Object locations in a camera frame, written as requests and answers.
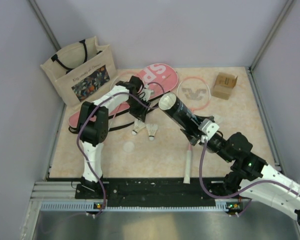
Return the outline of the translucent tube lid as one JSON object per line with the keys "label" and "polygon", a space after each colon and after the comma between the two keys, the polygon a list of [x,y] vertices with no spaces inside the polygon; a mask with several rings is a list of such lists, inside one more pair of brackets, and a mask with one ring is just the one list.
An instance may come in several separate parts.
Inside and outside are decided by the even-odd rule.
{"label": "translucent tube lid", "polygon": [[135,150],[135,144],[132,141],[127,141],[123,144],[123,150],[126,153],[132,153]]}

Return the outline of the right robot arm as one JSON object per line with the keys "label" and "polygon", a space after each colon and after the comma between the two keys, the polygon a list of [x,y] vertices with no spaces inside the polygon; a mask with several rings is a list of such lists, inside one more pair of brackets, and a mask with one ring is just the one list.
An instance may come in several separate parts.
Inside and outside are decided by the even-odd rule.
{"label": "right robot arm", "polygon": [[208,196],[216,199],[241,196],[256,200],[286,214],[300,226],[300,184],[252,153],[253,145],[242,133],[237,132],[224,139],[213,117],[190,114],[182,116],[177,122],[193,146],[203,146],[199,162],[201,168],[206,151],[232,163],[219,193],[209,190],[203,174],[199,174],[201,188]]}

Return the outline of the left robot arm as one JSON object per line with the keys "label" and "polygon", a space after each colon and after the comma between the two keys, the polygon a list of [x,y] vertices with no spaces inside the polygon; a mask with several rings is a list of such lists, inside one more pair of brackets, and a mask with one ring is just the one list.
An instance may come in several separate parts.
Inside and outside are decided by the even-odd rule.
{"label": "left robot arm", "polygon": [[129,105],[128,112],[137,120],[145,122],[150,102],[140,97],[144,86],[142,80],[132,76],[129,81],[119,81],[101,98],[81,105],[77,122],[77,146],[84,157],[83,183],[92,198],[99,198],[104,191],[98,183],[103,175],[101,168],[104,141],[109,132],[109,114],[122,103]]}

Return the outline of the black shuttlecock tube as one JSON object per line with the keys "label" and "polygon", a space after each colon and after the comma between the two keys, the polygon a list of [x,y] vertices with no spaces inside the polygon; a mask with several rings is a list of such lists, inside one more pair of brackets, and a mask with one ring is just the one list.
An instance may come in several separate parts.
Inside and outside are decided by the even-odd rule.
{"label": "black shuttlecock tube", "polygon": [[194,136],[200,133],[199,126],[205,117],[195,115],[172,92],[164,94],[158,103],[159,108],[188,134]]}

